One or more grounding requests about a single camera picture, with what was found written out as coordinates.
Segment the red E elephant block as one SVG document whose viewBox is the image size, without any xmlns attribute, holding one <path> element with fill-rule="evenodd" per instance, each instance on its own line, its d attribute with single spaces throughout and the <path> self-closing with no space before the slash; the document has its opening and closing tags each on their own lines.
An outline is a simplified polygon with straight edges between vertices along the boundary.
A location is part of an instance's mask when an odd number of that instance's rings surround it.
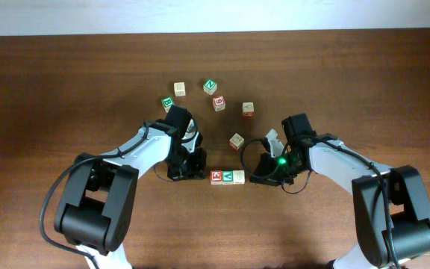
<svg viewBox="0 0 430 269">
<path fill-rule="evenodd" d="M 212 170 L 211 171 L 211 184 L 212 185 L 221 185 L 222 184 L 222 171 L 221 170 Z"/>
</svg>

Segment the pretzel picture wooden block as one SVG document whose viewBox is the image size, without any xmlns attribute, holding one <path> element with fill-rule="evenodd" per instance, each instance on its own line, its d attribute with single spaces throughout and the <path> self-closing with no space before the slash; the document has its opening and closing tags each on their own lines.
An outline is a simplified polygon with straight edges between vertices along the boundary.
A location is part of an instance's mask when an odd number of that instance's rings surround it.
<svg viewBox="0 0 430 269">
<path fill-rule="evenodd" d="M 245 172 L 243 170 L 233 170 L 233 184 L 243 185 L 245 183 Z"/>
</svg>

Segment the green V wooden block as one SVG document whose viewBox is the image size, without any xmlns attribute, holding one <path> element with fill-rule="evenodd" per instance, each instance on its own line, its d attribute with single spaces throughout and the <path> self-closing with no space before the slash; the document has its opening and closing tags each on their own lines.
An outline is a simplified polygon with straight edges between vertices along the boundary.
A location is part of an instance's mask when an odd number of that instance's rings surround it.
<svg viewBox="0 0 430 269">
<path fill-rule="evenodd" d="M 224 185 L 233 185 L 234 184 L 234 176 L 231 170 L 224 170 L 222 172 L 222 183 Z"/>
</svg>

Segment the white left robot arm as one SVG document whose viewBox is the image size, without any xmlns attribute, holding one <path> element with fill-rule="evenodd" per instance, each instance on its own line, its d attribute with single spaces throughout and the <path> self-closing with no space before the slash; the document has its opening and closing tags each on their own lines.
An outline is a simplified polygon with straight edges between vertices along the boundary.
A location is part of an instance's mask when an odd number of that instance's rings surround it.
<svg viewBox="0 0 430 269">
<path fill-rule="evenodd" d="M 137 182 L 161 162 L 173 182 L 204 179 L 207 153 L 192 114 L 173 105 L 165 118 L 146 121 L 111 152 L 80 154 L 60 177 L 67 183 L 54 217 L 66 251 L 90 268 L 130 268 L 122 242 L 128 232 Z"/>
</svg>

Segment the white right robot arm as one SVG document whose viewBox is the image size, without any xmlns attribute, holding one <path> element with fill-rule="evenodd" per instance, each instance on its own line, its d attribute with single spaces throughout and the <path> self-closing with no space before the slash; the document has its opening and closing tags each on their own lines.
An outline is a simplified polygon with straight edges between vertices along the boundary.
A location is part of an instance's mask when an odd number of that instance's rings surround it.
<svg viewBox="0 0 430 269">
<path fill-rule="evenodd" d="M 317 173 L 352 195 L 357 242 L 327 268 L 400 268 L 430 253 L 430 200 L 416 168 L 372 161 L 332 134 L 317 134 L 306 114 L 281 125 L 286 143 L 274 130 L 261 138 L 266 151 L 249 180 L 283 188 L 300 173 Z"/>
</svg>

